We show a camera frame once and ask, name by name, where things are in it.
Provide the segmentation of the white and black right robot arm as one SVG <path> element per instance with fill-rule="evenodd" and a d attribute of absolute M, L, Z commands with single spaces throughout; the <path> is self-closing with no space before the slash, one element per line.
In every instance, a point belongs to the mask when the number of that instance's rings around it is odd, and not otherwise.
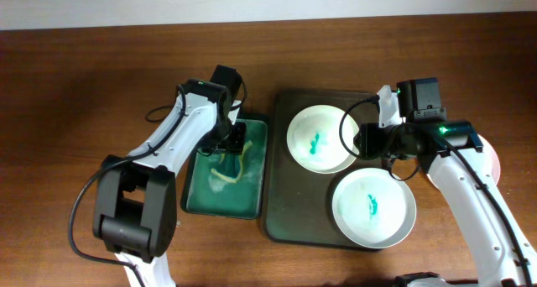
<path fill-rule="evenodd" d="M 467 120 L 450 121 L 438 81 L 383 86 L 369 102 L 376 123 L 354 138 L 359 159 L 417 159 L 446 199 L 477 267 L 481 286 L 534 286 L 536 251 L 486 169 L 484 145 Z"/>

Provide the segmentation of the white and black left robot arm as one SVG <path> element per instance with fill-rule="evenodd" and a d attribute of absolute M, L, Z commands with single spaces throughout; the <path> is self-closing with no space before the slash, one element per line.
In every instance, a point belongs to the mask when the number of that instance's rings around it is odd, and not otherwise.
<path fill-rule="evenodd" d="M 236 154 L 245 148 L 237 122 L 244 88 L 237 70 L 218 65 L 209 81 L 179 84 L 175 104 L 154 133 L 125 157 L 110 155 L 98 174 L 93 234 L 132 286 L 172 286 L 166 250 L 175 234 L 175 181 L 196 150 Z"/>

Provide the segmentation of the green and yellow sponge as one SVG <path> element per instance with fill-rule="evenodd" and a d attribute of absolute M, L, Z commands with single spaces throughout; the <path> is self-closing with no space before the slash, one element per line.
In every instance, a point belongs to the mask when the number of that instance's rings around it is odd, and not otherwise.
<path fill-rule="evenodd" d="M 242 178 L 244 158 L 252 146 L 253 142 L 248 140 L 241 154 L 222 154 L 216 167 L 211 168 L 211 173 L 226 183 L 236 184 Z"/>

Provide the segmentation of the white bowl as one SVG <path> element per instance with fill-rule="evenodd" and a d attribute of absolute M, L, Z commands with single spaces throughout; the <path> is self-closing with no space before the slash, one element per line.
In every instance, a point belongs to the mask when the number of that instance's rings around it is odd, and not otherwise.
<path fill-rule="evenodd" d="M 306 170 L 317 174 L 333 174 L 349 167 L 357 158 L 350 154 L 342 142 L 354 153 L 352 140 L 358 125 L 349 115 L 339 127 L 344 111 L 330 105 L 314 105 L 298 112 L 291 120 L 286 142 L 293 159 Z"/>
<path fill-rule="evenodd" d="M 481 135 L 478 136 L 481 148 L 475 148 L 473 143 L 457 146 L 456 150 L 467 160 L 487 190 L 498 191 L 498 182 L 501 174 L 501 166 L 498 155 L 493 146 Z M 478 190 L 479 184 L 467 171 L 467 167 L 458 159 L 456 154 L 448 151 L 446 158 L 439 157 L 435 160 L 426 175 L 443 195 L 448 193 L 462 196 Z"/>

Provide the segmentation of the white plate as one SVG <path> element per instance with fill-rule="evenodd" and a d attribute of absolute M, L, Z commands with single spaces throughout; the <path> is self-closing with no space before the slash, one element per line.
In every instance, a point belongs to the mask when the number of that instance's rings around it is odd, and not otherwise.
<path fill-rule="evenodd" d="M 403 181 L 378 168 L 354 170 L 339 181 L 331 199 L 339 230 L 356 245 L 390 248 L 414 228 L 417 205 Z"/>

